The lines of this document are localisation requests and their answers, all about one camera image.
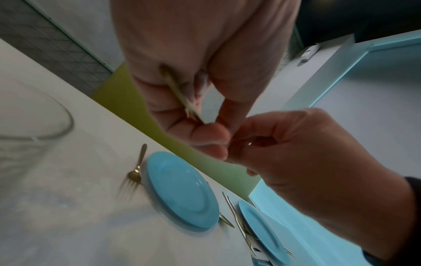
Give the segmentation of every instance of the dark sleeve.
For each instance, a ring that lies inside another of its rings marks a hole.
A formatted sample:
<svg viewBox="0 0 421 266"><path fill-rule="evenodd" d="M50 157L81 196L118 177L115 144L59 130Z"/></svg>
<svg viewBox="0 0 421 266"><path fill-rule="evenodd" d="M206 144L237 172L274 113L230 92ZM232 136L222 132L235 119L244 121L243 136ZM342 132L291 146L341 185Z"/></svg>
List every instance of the dark sleeve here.
<svg viewBox="0 0 421 266"><path fill-rule="evenodd" d="M374 256L363 252L366 260L373 266L421 265L421 179L406 177L406 180L415 193L418 205L418 219L414 231L408 242L399 251L398 255L389 263L385 263Z"/></svg>

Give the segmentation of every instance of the yellow-green panel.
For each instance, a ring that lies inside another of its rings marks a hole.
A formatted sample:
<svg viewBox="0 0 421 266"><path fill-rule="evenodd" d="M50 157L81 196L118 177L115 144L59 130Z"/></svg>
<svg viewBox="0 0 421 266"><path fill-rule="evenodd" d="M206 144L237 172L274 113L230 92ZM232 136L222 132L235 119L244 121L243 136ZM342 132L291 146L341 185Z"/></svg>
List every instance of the yellow-green panel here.
<svg viewBox="0 0 421 266"><path fill-rule="evenodd" d="M249 177L244 167L212 159L166 135L149 116L125 64L104 82L92 99L243 199L248 199L260 180Z"/></svg>

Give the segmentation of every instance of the white table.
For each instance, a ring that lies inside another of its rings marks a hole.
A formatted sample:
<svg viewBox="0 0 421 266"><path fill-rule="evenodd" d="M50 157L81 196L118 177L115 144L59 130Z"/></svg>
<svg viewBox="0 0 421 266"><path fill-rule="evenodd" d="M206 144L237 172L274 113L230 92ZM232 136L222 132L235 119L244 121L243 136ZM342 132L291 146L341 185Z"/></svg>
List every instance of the white table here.
<svg viewBox="0 0 421 266"><path fill-rule="evenodd" d="M0 187L0 265L252 265L238 228L186 230L144 187L132 201L115 200L141 145L148 144L146 156L164 147L2 40L0 73L45 91L75 119L74 131L40 164L7 190ZM234 223L222 191L234 204L239 197L202 175ZM291 265L316 265L286 228L262 216L297 257Z"/></svg>

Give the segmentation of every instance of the blue plate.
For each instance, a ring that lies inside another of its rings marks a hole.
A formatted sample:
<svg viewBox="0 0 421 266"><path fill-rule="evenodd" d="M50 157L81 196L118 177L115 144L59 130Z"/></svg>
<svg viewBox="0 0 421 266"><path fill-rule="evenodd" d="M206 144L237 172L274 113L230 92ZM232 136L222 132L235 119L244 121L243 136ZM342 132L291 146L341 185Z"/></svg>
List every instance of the blue plate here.
<svg viewBox="0 0 421 266"><path fill-rule="evenodd" d="M267 222L250 204L244 200L238 202L241 213L256 237L262 245L282 264L289 264L289 257L284 246L269 227Z"/></svg>
<svg viewBox="0 0 421 266"><path fill-rule="evenodd" d="M176 217L200 229L219 220L219 205L206 180L180 157L166 152L152 154L147 163L151 186Z"/></svg>

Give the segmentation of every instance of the fork handle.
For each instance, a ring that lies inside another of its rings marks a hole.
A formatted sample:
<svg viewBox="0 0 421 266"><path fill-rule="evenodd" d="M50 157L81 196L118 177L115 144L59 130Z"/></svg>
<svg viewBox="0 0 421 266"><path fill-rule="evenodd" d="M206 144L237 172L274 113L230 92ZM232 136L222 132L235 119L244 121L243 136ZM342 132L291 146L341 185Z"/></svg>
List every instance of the fork handle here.
<svg viewBox="0 0 421 266"><path fill-rule="evenodd" d="M148 145L145 143L142 145L142 149L140 150L139 160L137 161L137 168L140 169L140 165L143 162L143 158L145 157L146 149L148 148Z"/></svg>

